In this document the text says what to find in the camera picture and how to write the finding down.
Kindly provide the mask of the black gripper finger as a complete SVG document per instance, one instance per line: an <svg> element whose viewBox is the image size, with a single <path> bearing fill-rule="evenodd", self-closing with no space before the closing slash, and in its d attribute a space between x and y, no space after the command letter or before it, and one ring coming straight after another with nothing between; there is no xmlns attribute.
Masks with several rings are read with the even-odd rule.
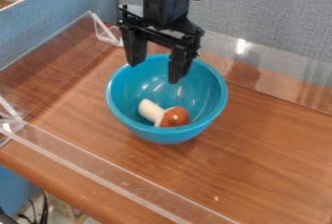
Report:
<svg viewBox="0 0 332 224"><path fill-rule="evenodd" d="M175 46L169 61L169 82L176 84L188 75L196 52L183 46Z"/></svg>
<svg viewBox="0 0 332 224"><path fill-rule="evenodd" d="M146 60L146 37L141 30L129 27L122 29L122 37L128 63L136 67Z"/></svg>

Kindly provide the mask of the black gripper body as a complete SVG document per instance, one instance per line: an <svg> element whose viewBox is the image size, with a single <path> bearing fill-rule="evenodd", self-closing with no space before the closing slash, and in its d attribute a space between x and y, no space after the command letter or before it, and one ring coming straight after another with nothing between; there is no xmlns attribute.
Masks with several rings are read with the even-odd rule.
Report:
<svg viewBox="0 0 332 224"><path fill-rule="evenodd" d="M124 3L120 5L120 12L121 31L125 27L138 29L145 35L146 42L153 42L167 48L187 47L196 52L196 57L199 56L205 31L187 17L169 25L160 25L144 17L141 6Z"/></svg>

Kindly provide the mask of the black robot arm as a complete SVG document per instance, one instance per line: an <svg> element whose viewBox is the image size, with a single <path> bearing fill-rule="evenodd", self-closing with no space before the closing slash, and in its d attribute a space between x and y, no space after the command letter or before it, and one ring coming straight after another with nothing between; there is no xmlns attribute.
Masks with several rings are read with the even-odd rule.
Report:
<svg viewBox="0 0 332 224"><path fill-rule="evenodd" d="M169 82L188 75L199 56L205 31L188 19L189 0L144 0L138 12L126 3L120 5L124 47L128 63L137 66L146 60L146 44L153 42L172 49Z"/></svg>

